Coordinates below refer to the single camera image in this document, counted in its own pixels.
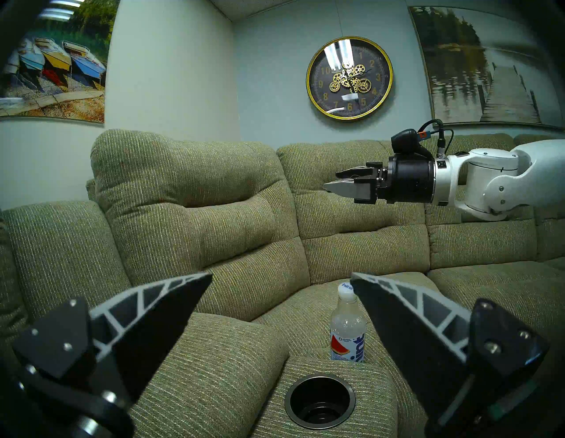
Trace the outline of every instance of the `hint logo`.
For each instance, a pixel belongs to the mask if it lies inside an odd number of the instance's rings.
[[[359,336],[353,342],[357,344],[356,352],[355,352],[355,361],[359,362],[363,360],[363,348],[365,346],[365,333],[363,336]]]

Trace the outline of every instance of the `wooden dock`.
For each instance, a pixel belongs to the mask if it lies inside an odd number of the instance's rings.
[[[541,123],[515,67],[495,68],[481,122]]]

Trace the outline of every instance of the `black motor housing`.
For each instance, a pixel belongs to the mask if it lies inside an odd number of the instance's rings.
[[[432,202],[435,160],[417,153],[389,157],[386,180],[377,187],[377,198],[395,202]]]

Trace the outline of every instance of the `green sofa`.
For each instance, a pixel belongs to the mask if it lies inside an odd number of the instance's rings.
[[[458,136],[450,152],[540,139]],[[275,152],[106,131],[92,148],[93,201],[3,212],[3,354],[15,366],[18,330],[71,296],[95,306],[133,285],[206,270],[212,285],[131,410],[137,436],[422,436],[425,413],[372,324],[365,363],[328,360],[337,285],[360,271],[465,307],[478,297],[499,302],[551,342],[536,374],[550,388],[565,357],[565,207],[519,207],[486,223],[447,207],[354,204],[321,189],[336,171],[391,154],[389,141]],[[465,182],[462,172],[460,197]],[[344,378],[357,395],[352,416],[330,430],[302,429],[284,410],[291,384],[313,372]]]

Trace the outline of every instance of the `cup holder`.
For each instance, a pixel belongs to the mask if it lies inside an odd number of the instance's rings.
[[[355,393],[333,374],[311,374],[296,381],[285,397],[288,416],[308,429],[329,429],[343,423],[355,409]]]

